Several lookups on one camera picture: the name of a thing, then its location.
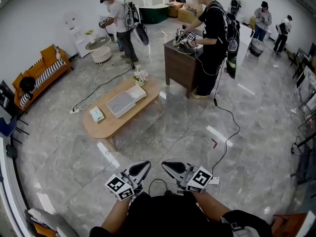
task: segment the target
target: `green container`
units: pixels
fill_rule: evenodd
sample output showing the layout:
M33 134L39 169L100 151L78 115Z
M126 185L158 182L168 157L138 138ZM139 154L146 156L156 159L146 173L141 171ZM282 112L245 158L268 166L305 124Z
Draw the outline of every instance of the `green container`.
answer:
M158 24L168 18L169 6L160 4L149 7L140 7L139 11L143 16L142 23Z

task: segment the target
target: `oval wooden table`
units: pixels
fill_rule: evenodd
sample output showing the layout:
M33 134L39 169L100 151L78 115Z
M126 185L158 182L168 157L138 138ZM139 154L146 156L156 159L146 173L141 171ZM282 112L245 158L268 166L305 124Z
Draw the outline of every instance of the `oval wooden table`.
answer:
M137 114L139 114L143 109L149 106L153 101L158 104L159 110L162 111L159 93L160 93L160 83L152 77L149 77L147 83L142 87L147 96L136 103L131 110L125 113L122 117L116 118L107 107L106 103L114 98L116 95L124 90L129 90L131 87L135 86L135 80L130 78L115 88L113 88L107 95L100 98L93 105L86 110L83 117L83 125L87 130L88 134L95 139L103 139L109 146L111 146L115 151L117 148L115 142L111 142L113 136L124 126L126 126L130 120L132 120ZM99 107L99 109L104 114L104 119L99 123L93 121L92 116L89 111L94 107Z

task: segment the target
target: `black cap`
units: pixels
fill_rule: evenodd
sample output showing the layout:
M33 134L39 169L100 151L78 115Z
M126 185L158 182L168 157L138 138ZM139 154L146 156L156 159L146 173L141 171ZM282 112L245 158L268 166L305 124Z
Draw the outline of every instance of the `black cap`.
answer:
M268 8L268 3L263 1L262 4L261 4L261 7L263 8Z

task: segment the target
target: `black chair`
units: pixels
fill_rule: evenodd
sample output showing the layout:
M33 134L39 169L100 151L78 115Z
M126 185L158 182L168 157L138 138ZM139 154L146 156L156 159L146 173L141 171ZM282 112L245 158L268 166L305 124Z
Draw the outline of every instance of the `black chair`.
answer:
M0 118L0 133L2 133L5 137L10 137L13 132L15 130L17 130L19 133L23 132L27 135L30 135L29 133L27 133L26 131L23 131L22 129L16 127L16 123L17 123L17 118L14 117L9 124L7 124L4 120L4 118ZM14 139L12 137L13 140L19 142L20 144L22 143L21 141L18 141L17 139Z

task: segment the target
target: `white t-shirt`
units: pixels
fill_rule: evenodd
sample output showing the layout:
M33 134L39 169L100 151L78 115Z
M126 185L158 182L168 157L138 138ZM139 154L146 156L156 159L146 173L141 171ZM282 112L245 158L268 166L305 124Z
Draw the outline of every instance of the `white t-shirt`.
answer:
M292 30L291 22L288 20L288 18L283 18L282 23L285 24L285 30L289 33Z
M124 33L132 29L134 20L130 9L122 0L114 0L110 6L110 17L115 18L115 25L118 33Z

